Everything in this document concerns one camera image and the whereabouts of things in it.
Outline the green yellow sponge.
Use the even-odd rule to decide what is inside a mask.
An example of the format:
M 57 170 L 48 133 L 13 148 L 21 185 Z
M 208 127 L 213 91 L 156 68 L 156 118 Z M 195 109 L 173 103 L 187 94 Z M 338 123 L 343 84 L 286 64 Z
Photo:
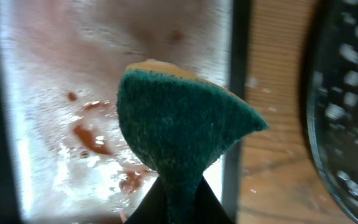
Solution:
M 162 181 L 168 223 L 195 223 L 204 171 L 244 136 L 268 128 L 235 94 L 157 60 L 127 66 L 116 108 L 127 145 Z

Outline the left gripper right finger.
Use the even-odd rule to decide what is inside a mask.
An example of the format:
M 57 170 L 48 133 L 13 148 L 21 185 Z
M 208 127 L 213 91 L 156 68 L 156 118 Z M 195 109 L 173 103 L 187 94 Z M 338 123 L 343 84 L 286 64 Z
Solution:
M 203 177 L 195 195 L 196 224 L 234 224 Z

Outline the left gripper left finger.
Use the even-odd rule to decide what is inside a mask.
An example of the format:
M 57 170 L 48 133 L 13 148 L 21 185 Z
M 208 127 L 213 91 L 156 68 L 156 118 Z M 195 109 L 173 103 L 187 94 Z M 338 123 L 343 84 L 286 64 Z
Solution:
M 168 224 L 167 198 L 160 177 L 124 224 Z

